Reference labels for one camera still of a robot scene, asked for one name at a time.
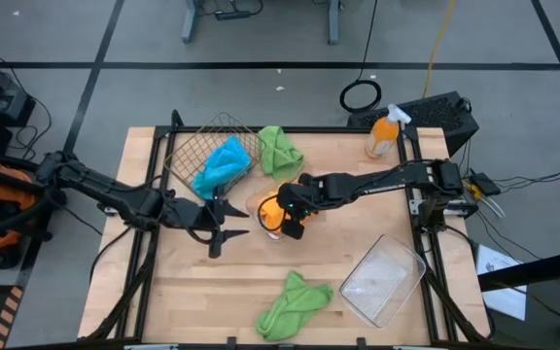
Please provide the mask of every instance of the gray floor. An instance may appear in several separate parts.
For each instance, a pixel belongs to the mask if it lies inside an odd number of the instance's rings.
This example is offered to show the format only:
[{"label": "gray floor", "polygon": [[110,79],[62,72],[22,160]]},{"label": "gray floor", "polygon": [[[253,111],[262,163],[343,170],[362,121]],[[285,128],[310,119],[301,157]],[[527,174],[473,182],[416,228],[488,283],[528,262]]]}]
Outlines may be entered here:
[{"label": "gray floor", "polygon": [[[180,41],[184,4],[126,0],[107,61],[199,62],[362,58],[372,0],[346,1],[340,44],[327,45],[326,7],[307,0],[263,0],[264,11],[245,20],[202,18],[194,41]],[[218,0],[220,5],[225,1]],[[243,7],[249,6],[242,0]],[[115,1],[0,1],[0,55],[13,61],[93,61]],[[256,1],[251,1],[252,8]],[[560,41],[560,0],[542,0]],[[379,3],[369,61],[426,62],[445,13],[445,0]],[[214,8],[208,1],[209,10]],[[458,2],[437,62],[557,63],[530,0]],[[53,127],[37,145],[39,156],[60,149],[75,116],[88,70],[18,70],[27,90],[51,110]],[[382,105],[420,96],[425,71],[366,71],[383,87]],[[87,108],[75,153],[88,166],[115,175],[130,126],[167,124],[178,109],[186,124],[202,124],[226,111],[245,124],[343,125],[337,103],[355,70],[103,70]],[[472,139],[472,168],[494,178],[539,176],[560,170],[560,72],[436,71],[432,93],[458,90],[473,105],[481,129]],[[357,104],[368,92],[350,96]],[[46,126],[40,108],[31,123]],[[71,208],[101,227],[94,203],[70,195]],[[560,182],[497,198],[507,218],[486,215],[499,231],[538,256],[560,254]],[[471,237],[497,248],[481,221],[467,222]],[[88,291],[88,270],[98,237],[66,214],[51,223],[21,304],[9,345],[72,340]],[[516,258],[525,252],[499,242]],[[0,284],[17,271],[0,272]],[[560,285],[530,291],[560,309]],[[527,321],[495,315],[505,342],[554,348],[560,319],[529,300]]]}]

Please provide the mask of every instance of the white paper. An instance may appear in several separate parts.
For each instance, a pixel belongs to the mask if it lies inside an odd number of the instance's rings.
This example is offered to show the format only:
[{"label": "white paper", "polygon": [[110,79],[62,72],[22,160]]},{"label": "white paper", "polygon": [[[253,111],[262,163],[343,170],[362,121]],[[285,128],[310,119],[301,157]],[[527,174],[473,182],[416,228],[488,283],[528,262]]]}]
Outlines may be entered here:
[{"label": "white paper", "polygon": [[[478,257],[476,259],[476,274],[478,275],[517,264],[520,264],[520,262],[493,249],[483,245],[478,247]],[[516,289],[526,292],[526,286],[518,286]],[[498,312],[521,321],[524,321],[526,317],[526,295],[511,288],[485,292],[483,293],[483,299],[487,307]]]}]

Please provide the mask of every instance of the table leg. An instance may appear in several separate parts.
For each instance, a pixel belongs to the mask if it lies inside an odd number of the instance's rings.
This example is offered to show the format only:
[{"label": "table leg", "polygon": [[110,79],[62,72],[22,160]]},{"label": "table leg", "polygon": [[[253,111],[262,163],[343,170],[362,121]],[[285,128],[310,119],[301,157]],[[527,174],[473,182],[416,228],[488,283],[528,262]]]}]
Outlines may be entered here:
[{"label": "table leg", "polygon": [[503,268],[478,276],[481,291],[488,292],[560,278],[560,255]]},{"label": "table leg", "polygon": [[185,12],[185,22],[183,23],[183,33],[181,34],[181,39],[187,44],[192,40],[193,27],[195,26],[195,5],[196,0],[185,0],[185,5],[187,6],[187,11]]},{"label": "table leg", "polygon": [[328,8],[329,17],[329,30],[330,38],[328,39],[328,44],[336,45],[338,43],[338,8],[340,0],[330,0],[330,6]]}]

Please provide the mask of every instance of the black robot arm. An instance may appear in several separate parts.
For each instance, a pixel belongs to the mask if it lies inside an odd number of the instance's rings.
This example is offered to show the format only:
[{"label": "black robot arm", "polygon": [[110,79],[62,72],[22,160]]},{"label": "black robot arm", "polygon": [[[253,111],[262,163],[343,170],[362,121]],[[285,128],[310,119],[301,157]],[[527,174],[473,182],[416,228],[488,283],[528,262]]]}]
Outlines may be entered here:
[{"label": "black robot arm", "polygon": [[300,239],[303,235],[301,221],[312,213],[339,208],[362,195],[405,187],[428,194],[419,207],[421,226],[443,225],[446,205],[464,191],[457,165],[448,160],[410,160],[389,170],[364,175],[332,173],[313,177],[301,174],[297,184],[286,183],[278,190],[276,201],[289,214],[281,230]]},{"label": "black robot arm", "polygon": [[[131,187],[87,168],[72,154],[47,154],[35,173],[37,182],[45,187],[73,189],[114,208],[127,226],[142,230],[158,226],[183,228],[199,243],[209,245],[210,258],[222,254],[222,244],[229,238],[247,233],[247,230],[221,230],[225,216],[247,217],[226,200],[213,199],[198,205],[174,197],[174,191],[153,189],[152,181]],[[195,230],[210,231],[211,238],[202,239]]]}]

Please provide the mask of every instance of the metal wire basket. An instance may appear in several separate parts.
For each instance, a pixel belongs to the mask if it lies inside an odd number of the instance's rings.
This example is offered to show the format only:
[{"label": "metal wire basket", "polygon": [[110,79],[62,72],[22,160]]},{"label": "metal wire basket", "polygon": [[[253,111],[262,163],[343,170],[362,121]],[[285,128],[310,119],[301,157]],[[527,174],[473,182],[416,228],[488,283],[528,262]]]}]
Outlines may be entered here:
[{"label": "metal wire basket", "polygon": [[226,194],[261,161],[264,148],[264,141],[257,133],[243,126],[226,112],[215,116],[183,145],[179,146],[165,160],[165,167],[192,193],[200,199],[204,199],[193,188],[193,179],[197,173],[204,170],[206,161],[211,154],[224,145],[230,136],[236,137],[246,150],[248,156],[250,156],[250,163],[218,189],[219,193]]}]

